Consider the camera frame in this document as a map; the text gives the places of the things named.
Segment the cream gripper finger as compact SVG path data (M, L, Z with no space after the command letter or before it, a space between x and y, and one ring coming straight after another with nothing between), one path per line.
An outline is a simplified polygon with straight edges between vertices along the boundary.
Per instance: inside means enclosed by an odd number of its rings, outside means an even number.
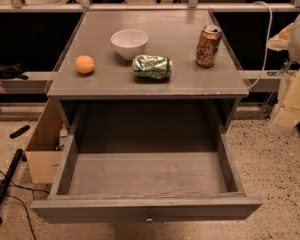
M287 50L293 26L293 23L287 25L278 34L270 38L267 47L274 51Z
M274 123L282 128L293 128L300 122L300 70L291 79Z

